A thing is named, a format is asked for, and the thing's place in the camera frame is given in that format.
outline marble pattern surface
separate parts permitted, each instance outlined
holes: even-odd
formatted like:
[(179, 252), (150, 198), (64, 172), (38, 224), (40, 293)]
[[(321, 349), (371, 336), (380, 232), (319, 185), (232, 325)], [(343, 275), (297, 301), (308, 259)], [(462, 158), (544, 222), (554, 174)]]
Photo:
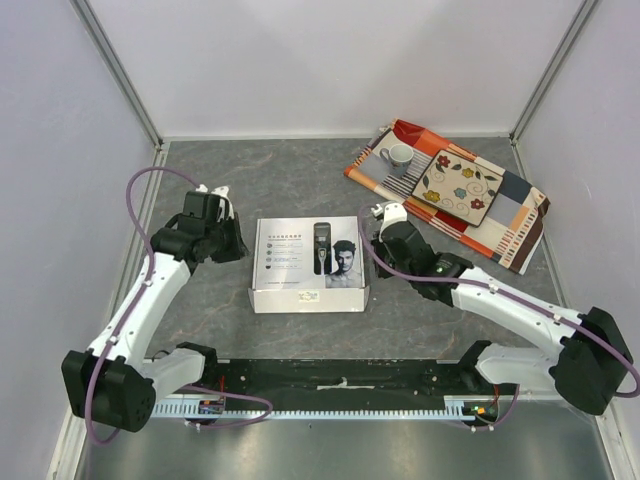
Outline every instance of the marble pattern surface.
[[(517, 173), (507, 139), (456, 141)], [(361, 205), (379, 202), (379, 196), (342, 174), (365, 143), (364, 139), (174, 142), (167, 166), (210, 188), (229, 185), (244, 241), (253, 251), (258, 218), (355, 215)], [(182, 179), (163, 176), (150, 231), (181, 210), (187, 188)], [(542, 249), (526, 275), (520, 276), (413, 221), (436, 251), (463, 256), (520, 290), (557, 302)], [(222, 358), (457, 359), (476, 340), (527, 345), (487, 319), (423, 299), (396, 278), (372, 278), (364, 313), (257, 315), (247, 294), (252, 267), (252, 257), (201, 265), (169, 307), (149, 355), (182, 341), (213, 346)]]

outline coaster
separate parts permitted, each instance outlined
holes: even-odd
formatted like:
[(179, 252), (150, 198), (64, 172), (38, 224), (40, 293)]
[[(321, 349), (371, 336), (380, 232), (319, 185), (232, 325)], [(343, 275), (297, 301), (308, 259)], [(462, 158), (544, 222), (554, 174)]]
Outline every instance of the coaster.
[(474, 227), (496, 198), (502, 175), (459, 155), (440, 150), (412, 196)]

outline cup handle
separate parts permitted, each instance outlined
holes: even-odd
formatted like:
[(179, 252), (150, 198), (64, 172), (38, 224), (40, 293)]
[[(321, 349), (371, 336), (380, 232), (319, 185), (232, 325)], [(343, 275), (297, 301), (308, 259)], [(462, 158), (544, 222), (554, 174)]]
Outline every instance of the cup handle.
[(387, 162), (391, 162), (391, 155), (389, 155), (389, 149), (388, 148), (381, 148), (380, 149), (380, 157), (383, 160), (386, 160)]

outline white wall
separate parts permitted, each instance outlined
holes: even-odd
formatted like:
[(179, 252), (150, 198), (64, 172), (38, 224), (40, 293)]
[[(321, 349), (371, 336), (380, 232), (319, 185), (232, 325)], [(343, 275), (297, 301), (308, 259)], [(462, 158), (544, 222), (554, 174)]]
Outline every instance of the white wall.
[(105, 320), (153, 148), (67, 0), (0, 6), (0, 476), (44, 478), (60, 364)]
[(92, 0), (164, 136), (509, 132), (579, 0)]
[[(545, 232), (574, 306), (616, 318), (640, 362), (640, 3), (600, 2), (525, 131)], [(620, 402), (640, 455), (640, 401)]]

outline patchwork cloth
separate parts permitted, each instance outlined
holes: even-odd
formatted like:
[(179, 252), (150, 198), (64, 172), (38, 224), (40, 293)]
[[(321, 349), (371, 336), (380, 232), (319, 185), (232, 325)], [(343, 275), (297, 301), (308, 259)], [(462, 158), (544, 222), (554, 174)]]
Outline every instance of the patchwork cloth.
[[(414, 151), (408, 170), (401, 177), (379, 156), (380, 149), (406, 143)], [(502, 174), (502, 182), (479, 226), (439, 210), (430, 197), (420, 200), (419, 182), (434, 158), (456, 155), (493, 172)], [(408, 212), (424, 220), (460, 243), (486, 255), (500, 265), (524, 274), (542, 239), (542, 218), (549, 200), (537, 188), (518, 175), (465, 150), (426, 128), (395, 120), (367, 144), (344, 174), (387, 200), (401, 203)]]

